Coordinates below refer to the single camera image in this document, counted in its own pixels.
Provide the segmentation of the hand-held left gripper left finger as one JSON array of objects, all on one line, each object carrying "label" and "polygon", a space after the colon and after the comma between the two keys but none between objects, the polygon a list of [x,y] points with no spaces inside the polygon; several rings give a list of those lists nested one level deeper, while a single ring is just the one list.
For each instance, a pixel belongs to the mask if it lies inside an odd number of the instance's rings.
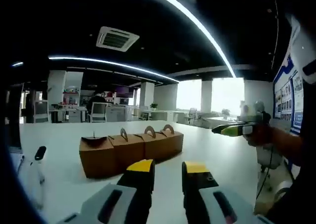
[{"label": "hand-held left gripper left finger", "polygon": [[79,213],[60,224],[145,224],[152,206],[155,162],[144,159],[130,165],[116,184],[89,197]]}]

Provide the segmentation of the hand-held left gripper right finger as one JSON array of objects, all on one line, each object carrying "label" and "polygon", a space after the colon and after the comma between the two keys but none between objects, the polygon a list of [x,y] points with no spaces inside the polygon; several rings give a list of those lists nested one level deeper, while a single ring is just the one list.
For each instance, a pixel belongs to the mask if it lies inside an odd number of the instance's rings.
[{"label": "hand-held left gripper right finger", "polygon": [[189,224],[270,224],[240,195],[220,186],[203,163],[182,162],[183,206]]}]

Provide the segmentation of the person's right hand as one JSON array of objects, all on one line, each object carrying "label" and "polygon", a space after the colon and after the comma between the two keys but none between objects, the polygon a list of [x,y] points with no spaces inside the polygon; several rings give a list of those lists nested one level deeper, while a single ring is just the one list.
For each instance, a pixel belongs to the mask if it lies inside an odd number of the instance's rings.
[{"label": "person's right hand", "polygon": [[256,124],[252,126],[252,133],[243,137],[250,146],[264,146],[272,142],[273,128],[267,124]]}]

